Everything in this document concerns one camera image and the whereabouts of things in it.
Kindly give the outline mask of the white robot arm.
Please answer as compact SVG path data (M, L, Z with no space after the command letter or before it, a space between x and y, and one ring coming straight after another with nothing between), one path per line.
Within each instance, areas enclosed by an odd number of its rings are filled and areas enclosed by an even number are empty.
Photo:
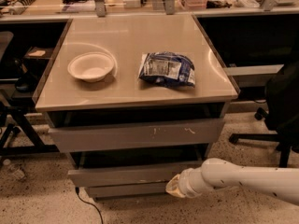
M200 167L183 170L166 185L178 198L195 198L204 192L245 187L287 203L299 204L299 169L241 166L211 158Z

